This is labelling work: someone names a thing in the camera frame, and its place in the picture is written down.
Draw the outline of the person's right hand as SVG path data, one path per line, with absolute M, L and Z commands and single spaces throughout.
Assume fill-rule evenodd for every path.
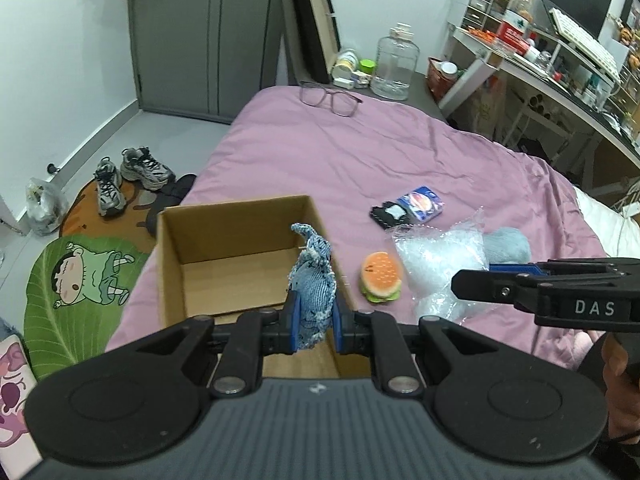
M 639 430 L 639 383 L 626 374 L 628 353 L 612 334 L 601 350 L 603 379 L 608 404 L 608 435 L 620 438 Z

